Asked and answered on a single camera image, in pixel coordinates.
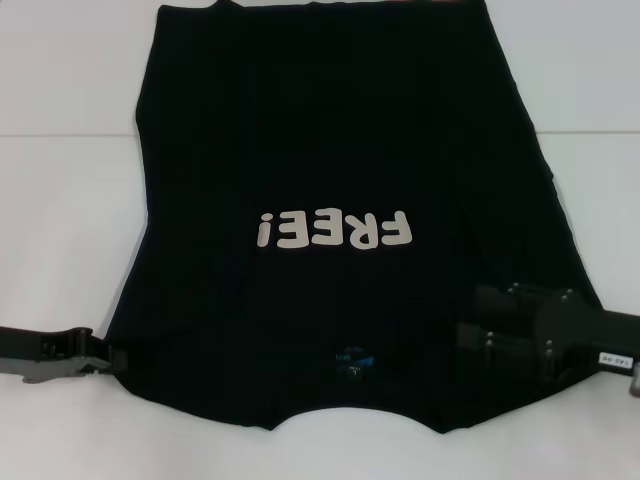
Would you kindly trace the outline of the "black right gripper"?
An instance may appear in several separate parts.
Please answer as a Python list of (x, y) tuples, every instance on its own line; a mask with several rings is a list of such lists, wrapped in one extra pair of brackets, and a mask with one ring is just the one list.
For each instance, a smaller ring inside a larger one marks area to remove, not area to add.
[(458, 323), (456, 360), (466, 370), (632, 374), (639, 364), (639, 318), (593, 308), (573, 288), (479, 285), (475, 307), (484, 313), (540, 308), (534, 335)]

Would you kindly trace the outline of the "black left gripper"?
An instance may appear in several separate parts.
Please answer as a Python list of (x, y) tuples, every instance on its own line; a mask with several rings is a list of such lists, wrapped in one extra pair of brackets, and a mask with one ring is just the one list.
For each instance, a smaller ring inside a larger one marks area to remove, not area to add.
[[(74, 350), (92, 360), (76, 372)], [(38, 384), (66, 377), (87, 375), (115, 376), (128, 371), (127, 352), (113, 343), (93, 335), (93, 330), (79, 327), (62, 332), (38, 332), (1, 328), (1, 373), (17, 375), (27, 384)]]

